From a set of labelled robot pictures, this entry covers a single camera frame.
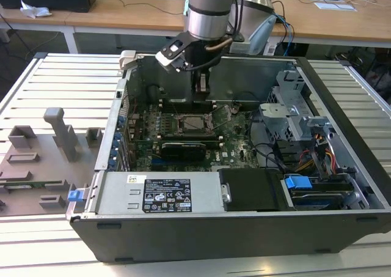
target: wooden desk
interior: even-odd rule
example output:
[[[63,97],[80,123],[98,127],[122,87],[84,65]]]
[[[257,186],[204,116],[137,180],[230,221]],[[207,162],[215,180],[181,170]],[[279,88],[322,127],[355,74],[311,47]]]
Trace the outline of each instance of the wooden desk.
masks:
[[[184,0],[122,1],[124,4],[148,3],[171,13],[182,13],[184,6]],[[309,0],[302,0],[309,4],[298,0],[280,1],[284,3],[288,22],[296,31],[296,43],[391,48],[390,0],[376,0],[377,4],[355,0],[357,12],[321,10]],[[164,13],[145,4],[124,7],[123,3],[97,0],[89,13],[53,11],[53,16],[35,20],[23,16],[19,10],[6,9],[4,14],[15,29],[63,32],[71,53],[78,53],[75,32],[175,36],[184,28],[183,15]],[[275,3],[275,8],[282,14],[280,4]],[[0,21],[1,28],[7,26]],[[277,24],[268,48],[279,43],[283,34],[283,26]]]
[[[287,21],[295,30],[296,43],[391,47],[391,0],[376,0],[377,4],[355,0],[357,12],[321,10],[310,0],[301,0],[309,4],[299,0],[273,1],[283,2]],[[282,15],[279,3],[274,8]],[[269,41],[278,43],[284,32],[282,24],[276,25]]]
[[[122,1],[126,7],[119,0],[97,0],[89,13],[72,12],[65,23],[72,26],[99,28],[151,29],[156,31],[183,30],[185,0]],[[148,3],[178,15],[165,13],[152,6],[137,3]]]

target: cable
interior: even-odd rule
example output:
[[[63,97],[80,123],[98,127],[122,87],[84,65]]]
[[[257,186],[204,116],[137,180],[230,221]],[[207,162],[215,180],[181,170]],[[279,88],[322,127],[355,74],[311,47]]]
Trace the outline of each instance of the cable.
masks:
[[[8,25],[8,27],[15,33],[15,35],[20,39],[20,41],[22,42],[22,44],[27,48],[27,50],[29,50],[29,52],[31,54],[34,54],[29,46],[27,46],[27,44],[24,42],[24,40],[20,37],[19,33],[8,23],[8,21],[1,15],[0,13],[0,17],[3,19],[3,21],[6,23],[6,25]]]
[[[196,70],[208,67],[210,65],[213,65],[218,59],[220,59],[222,57],[222,55],[224,55],[224,49],[216,57],[214,57],[212,60],[210,60],[209,62],[207,62],[205,64],[202,64],[202,65],[199,65],[199,66],[195,66],[195,67],[185,67],[183,69],[183,71],[191,72],[191,71],[196,71]]]
[[[229,39],[226,39],[223,42],[221,42],[215,46],[206,46],[205,50],[207,52],[218,51],[218,50],[225,48],[226,46],[230,45],[233,42],[233,40],[240,33],[240,29],[242,26],[242,19],[243,19],[244,4],[243,4],[243,0],[242,0],[241,7],[240,7],[240,14],[238,15],[238,0],[234,0],[234,2],[235,2],[235,27],[233,28],[232,36]]]
[[[292,40],[293,40],[293,38],[292,38],[292,34],[291,34],[291,30],[290,30],[290,24],[288,24],[286,21],[285,21],[285,19],[283,19],[283,18],[281,18],[281,16],[280,15],[278,15],[278,14],[274,14],[282,23],[283,23],[283,25],[284,25],[284,27],[285,27],[285,32],[286,31],[288,31],[289,32],[289,38],[288,38],[288,46],[287,46],[287,49],[285,50],[285,52],[284,52],[284,56],[286,56],[287,54],[288,54],[288,50],[289,50],[289,47],[290,47],[290,44],[291,44],[291,42],[292,42]]]
[[[272,2],[272,4],[274,4],[274,3],[280,3],[280,4],[281,4],[281,6],[282,6],[282,18],[283,18],[284,20],[286,20],[286,18],[285,18],[285,7],[284,7],[284,5],[283,5],[283,2],[282,2],[282,1],[274,1],[274,2]],[[283,36],[281,42],[279,42],[278,45],[276,46],[276,49],[278,49],[278,47],[281,46],[281,44],[283,43],[283,41],[284,41],[285,38],[287,37],[287,34],[288,34],[287,27],[286,27],[285,25],[283,25],[283,28],[285,29],[285,34],[284,34],[284,36]]]
[[[270,156],[272,153],[273,153],[273,152],[270,152],[270,153],[267,154],[268,157],[266,158],[265,168],[268,167],[269,156]]]
[[[37,45],[35,48],[33,48],[32,50],[35,51],[36,49],[40,48],[41,46],[43,45],[46,45],[47,43],[51,42],[52,40],[54,40],[56,37],[58,37],[60,34],[60,32],[58,32],[54,37],[52,37],[51,39],[43,42],[43,43],[40,43],[39,45]],[[24,60],[27,59],[27,57],[30,55],[30,52],[27,52],[26,55],[24,56]]]
[[[181,15],[181,14],[183,14],[182,12],[181,12],[181,13],[172,13],[172,12],[168,12],[168,11],[165,11],[165,10],[163,10],[163,9],[160,9],[160,8],[157,7],[157,6],[151,5],[151,4],[149,4],[149,3],[129,3],[129,4],[125,4],[122,0],[118,0],[118,1],[120,1],[120,2],[122,3],[122,6],[124,6],[124,7],[130,6],[130,5],[148,5],[148,6],[151,6],[151,7],[155,8],[155,9],[158,9],[158,10],[164,12],[164,13],[167,13],[167,14],[171,14],[171,15]]]
[[[253,122],[254,122],[255,115],[256,115],[257,111],[258,111],[258,110],[255,110],[255,111],[252,112],[252,117],[251,117],[250,124],[249,124],[249,144],[250,144],[251,148],[254,149],[254,150],[255,150],[257,153],[259,153],[261,156],[263,156],[263,157],[269,159],[271,162],[273,162],[274,164],[276,164],[280,169],[286,170],[286,169],[287,169],[286,166],[283,166],[283,165],[282,165],[281,163],[279,163],[277,160],[270,158],[267,154],[265,154],[265,153],[261,152],[260,150],[258,150],[258,149],[255,147],[255,145],[254,145],[254,143],[252,142],[252,140],[251,140],[251,128],[252,128],[252,124],[253,124]]]
[[[218,51],[220,49],[224,49],[226,46],[230,45],[233,42],[233,38],[226,39],[219,43],[218,45],[215,46],[206,46],[205,51],[207,52],[213,52],[213,51]]]

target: wire bundle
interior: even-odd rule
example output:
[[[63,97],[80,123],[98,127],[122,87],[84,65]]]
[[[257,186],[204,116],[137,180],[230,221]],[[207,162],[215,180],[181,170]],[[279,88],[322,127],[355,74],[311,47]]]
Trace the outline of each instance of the wire bundle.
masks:
[[[335,159],[335,155],[329,149],[326,149],[325,151],[326,151],[326,155],[330,159],[331,172],[333,174],[335,174],[336,173],[336,168],[337,168],[337,161]],[[303,151],[303,153],[301,153],[299,167],[295,170],[295,172],[304,171],[307,168],[312,167],[315,164],[313,159],[310,159],[310,160],[306,161],[304,164],[302,163],[304,155],[309,153],[309,152],[310,152],[309,150],[305,150],[305,151]]]
[[[284,37],[282,38],[281,42],[279,42],[279,44],[276,46],[276,49],[281,46],[281,44],[284,42],[284,40],[286,39],[287,35],[289,34],[289,38],[288,38],[288,46],[284,52],[284,56],[286,56],[289,52],[289,48],[291,46],[291,44],[293,43],[293,39],[294,39],[294,27],[292,24],[288,23],[286,21],[286,18],[285,18],[285,7],[283,5],[283,2],[281,1],[274,1],[274,3],[280,3],[281,6],[282,6],[282,17],[276,13],[274,13],[274,15],[282,22],[283,24],[283,27],[285,29],[285,35]]]

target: warning label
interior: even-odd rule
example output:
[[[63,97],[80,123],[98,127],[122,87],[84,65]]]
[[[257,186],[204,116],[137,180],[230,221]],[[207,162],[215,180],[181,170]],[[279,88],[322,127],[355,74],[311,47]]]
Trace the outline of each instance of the warning label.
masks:
[[[142,210],[145,213],[191,212],[190,179],[146,179]]]

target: blue clip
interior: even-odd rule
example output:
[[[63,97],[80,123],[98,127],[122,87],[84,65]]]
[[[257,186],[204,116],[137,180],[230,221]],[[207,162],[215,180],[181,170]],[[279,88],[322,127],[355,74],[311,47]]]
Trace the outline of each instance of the blue clip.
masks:
[[[82,202],[84,190],[71,190],[68,193],[68,201],[70,202]]]
[[[114,139],[121,139],[122,134],[119,132],[114,133]]]
[[[285,179],[288,188],[312,188],[311,180],[308,176],[289,176]]]

